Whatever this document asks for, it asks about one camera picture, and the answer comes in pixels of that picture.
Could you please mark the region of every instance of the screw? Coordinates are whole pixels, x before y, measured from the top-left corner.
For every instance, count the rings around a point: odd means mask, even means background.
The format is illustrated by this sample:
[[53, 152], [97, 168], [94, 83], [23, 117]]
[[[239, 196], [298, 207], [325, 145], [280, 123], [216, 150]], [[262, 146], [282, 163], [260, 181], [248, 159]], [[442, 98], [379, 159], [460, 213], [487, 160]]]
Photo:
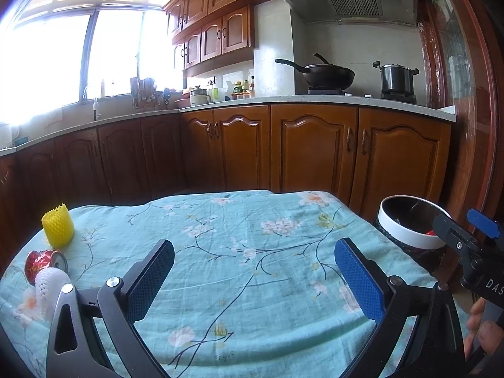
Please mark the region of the screw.
[[441, 291], [448, 291], [448, 284], [446, 283], [438, 283], [438, 289]]
[[107, 280], [107, 285], [109, 287], [115, 287], [116, 285], [118, 285], [120, 283], [120, 279], [119, 277], [110, 277], [108, 280]]
[[61, 288], [61, 292], [67, 294], [67, 293], [71, 292], [73, 289], [74, 289], [74, 285], [69, 283], [69, 284], [65, 284]]
[[389, 281], [393, 286], [400, 286], [404, 283], [404, 280], [399, 276], [390, 276]]

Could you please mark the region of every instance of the bright window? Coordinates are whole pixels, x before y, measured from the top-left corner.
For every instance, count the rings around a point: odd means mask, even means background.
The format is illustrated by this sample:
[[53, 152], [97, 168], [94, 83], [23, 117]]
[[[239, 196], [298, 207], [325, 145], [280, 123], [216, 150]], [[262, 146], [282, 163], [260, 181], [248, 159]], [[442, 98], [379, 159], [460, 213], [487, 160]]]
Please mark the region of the bright window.
[[4, 35], [0, 52], [0, 122], [19, 124], [79, 101], [89, 15], [19, 26]]
[[103, 10], [98, 14], [91, 44], [88, 72], [88, 98], [128, 94], [130, 78], [137, 76], [142, 12]]

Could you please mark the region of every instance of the countertop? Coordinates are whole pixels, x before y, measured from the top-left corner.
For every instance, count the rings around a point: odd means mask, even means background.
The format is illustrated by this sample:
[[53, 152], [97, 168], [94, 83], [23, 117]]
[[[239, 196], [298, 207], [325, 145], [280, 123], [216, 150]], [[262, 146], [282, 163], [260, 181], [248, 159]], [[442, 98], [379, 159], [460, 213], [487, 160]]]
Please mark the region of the countertop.
[[378, 107], [384, 109], [391, 109], [403, 112], [409, 112], [419, 115], [424, 115], [427, 117], [445, 120], [447, 122], [456, 122], [457, 117], [454, 114], [454, 107], [447, 107], [444, 110], [425, 108], [419, 105], [407, 104], [404, 102], [396, 102], [394, 100], [384, 100], [378, 98], [363, 98], [363, 97], [346, 97], [341, 95], [284, 95], [280, 97], [263, 97], [263, 98], [249, 98], [249, 99], [237, 99], [237, 100], [227, 100], [226, 102], [214, 102], [211, 104], [205, 104], [200, 106], [188, 107], [183, 109], [172, 109], [167, 111], [151, 111], [151, 112], [139, 112], [130, 115], [122, 115], [108, 119], [102, 119], [99, 121], [93, 121], [85, 123], [83, 125], [73, 126], [71, 128], [63, 129], [58, 132], [54, 132], [49, 135], [41, 136], [40, 138], [30, 140], [26, 144], [19, 145], [17, 147], [9, 147], [7, 149], [0, 151], [0, 157], [4, 155], [9, 155], [18, 152], [24, 148], [32, 145], [36, 145], [45, 140], [53, 139], [60, 135], [70, 134], [82, 129], [89, 129], [104, 125], [112, 122], [119, 122], [128, 119], [145, 118], [148, 116], [155, 115], [166, 115], [166, 114], [176, 114], [190, 111], [198, 111], [212, 108], [224, 108], [230, 106], [246, 106], [246, 105], [261, 105], [261, 104], [275, 104], [275, 103], [317, 103], [317, 104], [344, 104], [344, 105], [359, 105], [359, 106], [369, 106]]

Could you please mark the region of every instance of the black frying pan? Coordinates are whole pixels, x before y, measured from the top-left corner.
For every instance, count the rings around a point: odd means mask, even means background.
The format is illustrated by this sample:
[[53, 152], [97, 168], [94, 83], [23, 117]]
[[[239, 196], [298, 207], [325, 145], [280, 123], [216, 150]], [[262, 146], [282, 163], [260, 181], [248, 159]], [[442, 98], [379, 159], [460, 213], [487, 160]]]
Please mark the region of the black frying pan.
[[306, 79], [308, 85], [312, 88], [344, 90], [351, 86], [355, 76], [355, 73], [351, 69], [329, 64], [320, 54], [314, 53], [314, 56], [321, 59], [324, 64], [301, 67], [301, 65], [297, 65], [295, 62], [286, 59], [276, 59], [275, 62], [290, 65], [299, 72], [302, 72], [304, 79]]

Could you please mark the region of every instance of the cabinet handle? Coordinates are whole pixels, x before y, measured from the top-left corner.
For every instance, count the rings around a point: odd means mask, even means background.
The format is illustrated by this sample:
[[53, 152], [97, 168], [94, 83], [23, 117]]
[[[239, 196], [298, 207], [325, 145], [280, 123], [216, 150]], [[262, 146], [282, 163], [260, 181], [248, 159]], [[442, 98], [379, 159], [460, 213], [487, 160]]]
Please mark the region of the cabinet handle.
[[366, 154], [366, 135], [367, 132], [365, 129], [362, 130], [362, 154]]
[[208, 122], [208, 125], [207, 125], [207, 134], [210, 137], [210, 139], [212, 139], [212, 122]]
[[352, 135], [352, 128], [347, 129], [347, 152], [350, 151], [350, 135]]

